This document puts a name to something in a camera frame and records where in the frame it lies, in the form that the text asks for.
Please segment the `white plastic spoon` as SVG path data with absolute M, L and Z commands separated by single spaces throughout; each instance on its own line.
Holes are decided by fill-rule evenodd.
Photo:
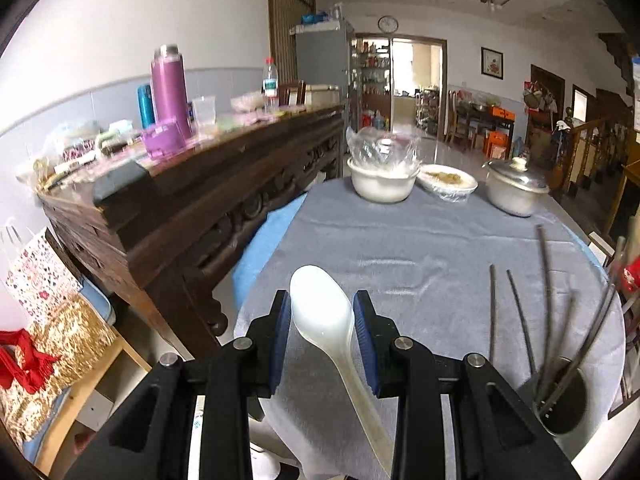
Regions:
M 392 441 L 352 358 L 355 330 L 352 302 L 332 276 L 318 266 L 295 270 L 288 293 L 296 330 L 333 362 L 373 454 L 386 474 L 390 474 Z

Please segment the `dark metal chopstick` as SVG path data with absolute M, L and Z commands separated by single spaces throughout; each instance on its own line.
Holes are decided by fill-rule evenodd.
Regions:
M 547 388 L 547 373 L 550 368 L 553 298 L 547 239 L 544 227 L 541 224 L 536 226 L 536 234 L 540 251 L 542 284 L 544 285 L 544 359 L 542 360 L 536 391 L 536 403 L 541 404 L 542 398 L 544 397 L 544 390 Z

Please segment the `grey tablecloth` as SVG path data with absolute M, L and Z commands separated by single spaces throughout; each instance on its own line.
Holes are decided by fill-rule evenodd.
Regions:
M 315 185 L 259 273 L 236 319 L 243 336 L 270 310 L 294 271 L 313 264 L 352 297 L 369 292 L 376 312 L 433 353 L 488 356 L 489 266 L 496 267 L 496 353 L 492 364 L 518 390 L 529 367 L 518 310 L 506 277 L 511 270 L 526 317 L 536 366 L 544 359 L 544 285 L 536 226 L 546 232 L 553 287 L 553 340 L 562 332 L 567 295 L 576 292 L 562 356 L 574 358 L 605 286 L 592 252 L 544 206 L 529 218 L 505 214 L 481 186 L 463 203 L 447 203 L 417 186 L 398 204 L 361 198 L 349 179 Z M 601 333 L 582 362 L 588 401 L 584 419 L 556 442 L 572 460 L 604 421 L 624 367 L 624 321 L 614 299 Z M 262 401 L 266 422 L 293 453 L 307 479 L 348 474 L 386 479 L 332 361 L 292 326 L 282 382 Z

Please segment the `dark carved wooden table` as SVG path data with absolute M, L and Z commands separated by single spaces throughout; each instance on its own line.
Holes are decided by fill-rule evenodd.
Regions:
M 342 173 L 343 105 L 305 106 L 171 158 L 90 167 L 39 193 L 81 269 L 168 344 L 211 356 L 228 326 L 214 288 L 270 211 Z

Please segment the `black utensil holder cup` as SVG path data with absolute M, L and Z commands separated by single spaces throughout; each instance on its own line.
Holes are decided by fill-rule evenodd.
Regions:
M 549 396 L 551 390 L 560 384 L 560 381 L 570 368 L 570 364 L 572 364 L 572 361 L 564 358 L 564 356 L 556 359 L 553 363 L 553 376 L 549 389 Z M 518 388 L 518 395 L 525 404 L 533 409 L 534 413 L 541 420 L 544 428 L 548 430 L 549 434 L 552 434 L 552 436 L 555 437 L 561 437 L 569 434 L 582 422 L 587 411 L 588 393 L 582 371 L 578 368 L 565 391 L 561 394 L 552 408 L 542 416 L 542 418 L 539 417 L 539 413 L 535 408 L 536 380 L 537 376 L 529 377 L 529 380 L 524 382 L 524 384 Z

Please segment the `white bowl with plastic bag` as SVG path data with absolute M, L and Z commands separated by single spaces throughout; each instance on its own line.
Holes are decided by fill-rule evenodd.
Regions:
M 360 197 L 397 204 L 410 195 L 422 165 L 419 133 L 348 127 L 346 142 L 352 186 Z

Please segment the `metal pot with lid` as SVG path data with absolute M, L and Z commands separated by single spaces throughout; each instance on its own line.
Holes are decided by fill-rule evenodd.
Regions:
M 488 200 L 512 216 L 530 217 L 537 210 L 541 197 L 550 192 L 546 179 L 529 168 L 525 157 L 491 159 L 483 168 Z

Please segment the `purple plastic box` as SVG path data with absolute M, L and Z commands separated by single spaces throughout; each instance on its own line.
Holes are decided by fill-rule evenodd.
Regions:
M 186 148 L 186 137 L 175 117 L 161 120 L 144 129 L 142 141 L 152 159 L 166 158 Z

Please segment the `teal thermos bottle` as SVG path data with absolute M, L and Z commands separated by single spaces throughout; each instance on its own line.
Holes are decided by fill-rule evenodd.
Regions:
M 155 122 L 151 86 L 142 84 L 137 88 L 137 98 L 141 125 L 143 129 L 146 129 Z

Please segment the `purple thermos bottle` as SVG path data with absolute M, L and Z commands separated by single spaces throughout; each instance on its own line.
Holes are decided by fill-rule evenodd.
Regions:
M 175 119 L 185 139 L 190 139 L 188 98 L 183 58 L 175 44 L 163 44 L 154 52 L 151 63 L 152 99 L 159 122 Z

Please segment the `white chest freezer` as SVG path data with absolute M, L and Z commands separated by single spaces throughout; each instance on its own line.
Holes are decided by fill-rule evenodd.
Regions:
M 309 106 L 332 106 L 341 103 L 341 89 L 332 84 L 307 84 L 305 104 Z

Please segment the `clear plastic water bottle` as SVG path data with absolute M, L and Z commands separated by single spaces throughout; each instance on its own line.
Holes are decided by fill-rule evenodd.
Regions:
M 262 94 L 267 110 L 274 110 L 279 106 L 279 74 L 273 58 L 266 58 L 264 73 L 262 74 Z

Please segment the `grey refrigerator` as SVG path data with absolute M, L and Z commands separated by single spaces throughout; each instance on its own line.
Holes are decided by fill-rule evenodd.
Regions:
M 352 124 L 352 40 L 348 21 L 331 20 L 297 25 L 290 30 L 295 40 L 297 77 L 307 84 L 332 84 L 341 89 L 345 125 Z

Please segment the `framed wall picture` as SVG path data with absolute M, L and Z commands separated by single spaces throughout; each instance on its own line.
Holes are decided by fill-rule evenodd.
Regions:
M 480 73 L 482 75 L 503 80 L 503 53 L 489 48 L 480 48 Z

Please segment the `round wall clock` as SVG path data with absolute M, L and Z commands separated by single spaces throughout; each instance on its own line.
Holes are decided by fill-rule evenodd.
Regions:
M 378 19 L 378 29 L 385 35 L 393 35 L 398 28 L 398 19 L 391 15 L 383 15 Z

